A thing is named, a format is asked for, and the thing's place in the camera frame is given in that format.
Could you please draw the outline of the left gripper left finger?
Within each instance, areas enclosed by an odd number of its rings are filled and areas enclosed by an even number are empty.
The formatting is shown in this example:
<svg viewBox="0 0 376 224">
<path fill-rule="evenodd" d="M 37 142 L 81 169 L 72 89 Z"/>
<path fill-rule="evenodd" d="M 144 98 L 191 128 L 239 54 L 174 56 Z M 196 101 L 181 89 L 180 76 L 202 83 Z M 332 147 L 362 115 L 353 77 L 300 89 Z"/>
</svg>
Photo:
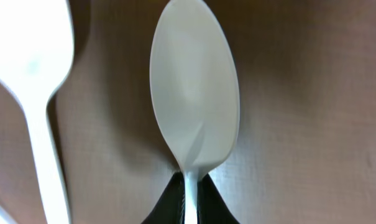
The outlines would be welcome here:
<svg viewBox="0 0 376 224">
<path fill-rule="evenodd" d="M 184 178 L 181 172 L 176 172 L 142 224 L 183 224 L 184 206 Z"/>
</svg>

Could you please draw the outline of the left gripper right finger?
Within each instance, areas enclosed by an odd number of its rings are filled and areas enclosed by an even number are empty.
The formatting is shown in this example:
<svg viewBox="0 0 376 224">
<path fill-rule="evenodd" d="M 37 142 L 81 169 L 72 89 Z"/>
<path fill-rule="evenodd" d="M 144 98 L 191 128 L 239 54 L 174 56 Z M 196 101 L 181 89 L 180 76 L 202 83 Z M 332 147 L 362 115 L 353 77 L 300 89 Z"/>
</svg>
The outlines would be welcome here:
<svg viewBox="0 0 376 224">
<path fill-rule="evenodd" d="M 198 182 L 198 223 L 239 224 L 209 174 Z"/>
</svg>

